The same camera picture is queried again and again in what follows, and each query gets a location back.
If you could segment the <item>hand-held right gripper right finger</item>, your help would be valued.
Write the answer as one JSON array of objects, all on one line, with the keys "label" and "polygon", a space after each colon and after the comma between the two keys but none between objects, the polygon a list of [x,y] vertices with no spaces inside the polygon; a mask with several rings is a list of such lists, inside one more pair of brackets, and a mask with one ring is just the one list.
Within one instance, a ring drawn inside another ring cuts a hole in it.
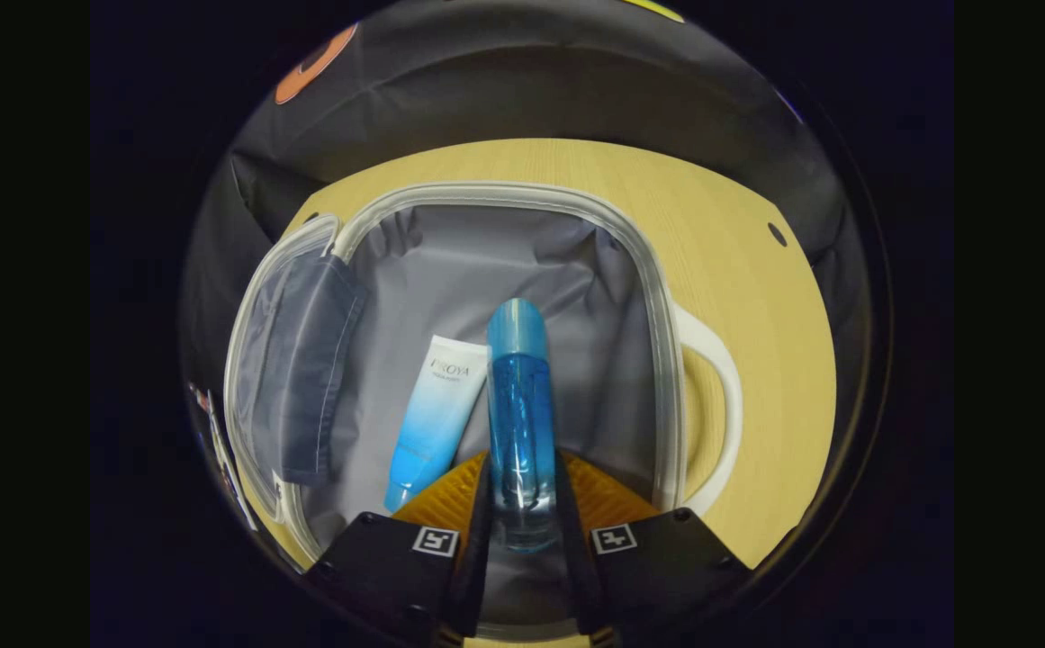
[{"label": "hand-held right gripper right finger", "polygon": [[698,512],[659,511],[571,452],[556,453],[556,520],[581,635],[694,635],[749,579]]}]

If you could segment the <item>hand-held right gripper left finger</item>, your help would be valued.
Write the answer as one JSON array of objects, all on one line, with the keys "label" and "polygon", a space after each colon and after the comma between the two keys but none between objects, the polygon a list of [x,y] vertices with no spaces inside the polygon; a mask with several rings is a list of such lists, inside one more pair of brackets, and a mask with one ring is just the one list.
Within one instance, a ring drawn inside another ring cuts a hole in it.
[{"label": "hand-held right gripper left finger", "polygon": [[393,516],[363,512],[305,573],[317,600],[379,644],[477,637],[491,546],[489,455],[444,475]]}]

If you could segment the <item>white and blue cream tube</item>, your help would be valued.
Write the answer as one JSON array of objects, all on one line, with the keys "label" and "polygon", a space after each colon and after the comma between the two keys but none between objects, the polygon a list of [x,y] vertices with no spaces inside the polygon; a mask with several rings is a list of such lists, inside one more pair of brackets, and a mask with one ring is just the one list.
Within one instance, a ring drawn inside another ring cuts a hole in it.
[{"label": "white and blue cream tube", "polygon": [[451,469],[486,381],[489,348],[433,335],[396,438],[384,508],[398,512]]}]

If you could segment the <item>blue clear toner bottle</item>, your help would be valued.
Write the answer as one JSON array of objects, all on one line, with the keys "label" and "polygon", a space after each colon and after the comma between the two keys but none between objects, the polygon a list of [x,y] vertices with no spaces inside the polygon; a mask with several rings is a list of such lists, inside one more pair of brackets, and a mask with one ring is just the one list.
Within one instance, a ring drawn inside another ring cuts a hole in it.
[{"label": "blue clear toner bottle", "polygon": [[488,325],[491,496],[500,537],[514,553],[556,540],[554,389],[545,320],[533,303],[502,303]]}]

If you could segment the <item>white suitcase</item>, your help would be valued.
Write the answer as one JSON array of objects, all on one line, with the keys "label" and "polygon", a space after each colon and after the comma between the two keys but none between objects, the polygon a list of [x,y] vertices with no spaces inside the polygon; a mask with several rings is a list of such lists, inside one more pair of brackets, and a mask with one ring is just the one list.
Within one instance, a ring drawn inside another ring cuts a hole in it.
[{"label": "white suitcase", "polygon": [[[234,471],[260,519],[292,541],[286,556],[306,591],[307,570],[358,514],[396,513],[384,508],[390,466],[432,337],[489,347],[491,316],[514,298],[545,320],[556,453],[578,455],[659,511],[699,516],[734,472],[743,431],[735,360],[673,300],[635,223],[596,196],[511,182],[392,190],[350,219],[305,222],[248,286],[226,361],[225,429]],[[481,452],[491,462],[488,393],[486,370],[448,472]],[[514,553],[494,508],[477,637],[620,647],[679,639],[581,634],[559,522],[545,550]]]}]

